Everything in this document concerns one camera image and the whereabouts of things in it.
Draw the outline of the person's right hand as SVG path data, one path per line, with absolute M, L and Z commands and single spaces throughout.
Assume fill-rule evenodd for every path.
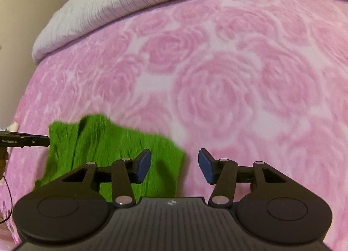
M 9 153 L 7 148 L 1 147 L 0 148 L 0 179 L 3 178 L 8 160 L 9 160 Z

